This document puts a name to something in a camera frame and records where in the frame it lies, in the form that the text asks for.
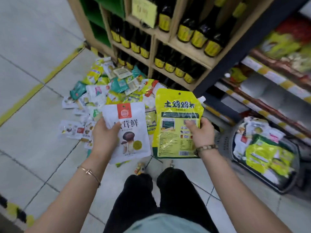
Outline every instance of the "red logo label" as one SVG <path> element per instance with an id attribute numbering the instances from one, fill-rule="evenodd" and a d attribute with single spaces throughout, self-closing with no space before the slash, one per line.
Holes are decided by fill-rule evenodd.
<path id="1" fill-rule="evenodd" d="M 119 119 L 126 119 L 126 118 L 132 117 L 131 104 L 130 103 L 117 104 L 117 109 L 118 109 Z"/>

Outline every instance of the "gray plastic basket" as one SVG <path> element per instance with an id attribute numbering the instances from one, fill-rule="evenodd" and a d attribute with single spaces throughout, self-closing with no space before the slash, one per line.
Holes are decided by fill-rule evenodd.
<path id="1" fill-rule="evenodd" d="M 252 175 L 256 176 L 259 180 L 264 182 L 266 185 L 270 186 L 276 192 L 278 192 L 280 194 L 285 194 L 285 193 L 289 192 L 295 186 L 296 181 L 298 179 L 298 175 L 299 175 L 300 153 L 299 153 L 298 146 L 286 138 L 283 138 L 281 140 L 284 144 L 286 144 L 288 147 L 290 147 L 293 150 L 295 157 L 292 161 L 292 167 L 296 170 L 296 173 L 294 174 L 291 183 L 285 189 L 281 190 L 281 189 L 277 188 L 275 185 L 271 184 L 269 181 L 267 181 L 263 176 L 258 175 L 256 172 L 254 172 L 247 165 L 239 162 L 239 160 L 233 155 L 233 145 L 234 145 L 235 133 L 238 130 L 238 127 L 242 122 L 243 122 L 243 120 L 241 120 L 238 124 L 236 124 L 231 130 L 226 130 L 222 133 L 218 133 L 215 135 L 215 144 L 218 145 L 219 153 L 222 156 L 231 159 L 232 161 L 237 163 L 239 166 L 246 169 L 248 172 L 250 172 Z"/>

